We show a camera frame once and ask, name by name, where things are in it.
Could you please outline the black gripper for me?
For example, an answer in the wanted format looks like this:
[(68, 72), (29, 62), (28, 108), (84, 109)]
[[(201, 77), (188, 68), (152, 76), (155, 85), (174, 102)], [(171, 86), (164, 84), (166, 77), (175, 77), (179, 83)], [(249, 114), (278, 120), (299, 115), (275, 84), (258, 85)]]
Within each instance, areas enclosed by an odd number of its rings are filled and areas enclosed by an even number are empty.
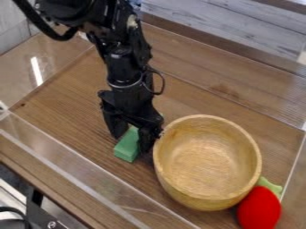
[(112, 137), (118, 140), (128, 125), (138, 127), (140, 153), (147, 153), (160, 138), (164, 118), (154, 107), (154, 95), (140, 86), (131, 89), (100, 90), (100, 108)]

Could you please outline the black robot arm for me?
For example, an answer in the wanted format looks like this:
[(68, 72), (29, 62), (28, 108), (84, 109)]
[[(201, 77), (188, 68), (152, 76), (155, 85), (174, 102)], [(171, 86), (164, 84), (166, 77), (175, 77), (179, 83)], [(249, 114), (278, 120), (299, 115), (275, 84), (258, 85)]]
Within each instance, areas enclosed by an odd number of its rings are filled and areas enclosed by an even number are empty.
[(12, 0), (45, 36), (70, 40), (83, 32), (107, 66), (108, 90), (98, 92), (111, 135), (118, 139), (138, 128), (138, 149), (147, 152), (163, 131), (164, 118), (154, 108), (150, 66), (152, 46), (142, 31), (142, 20), (128, 0)]

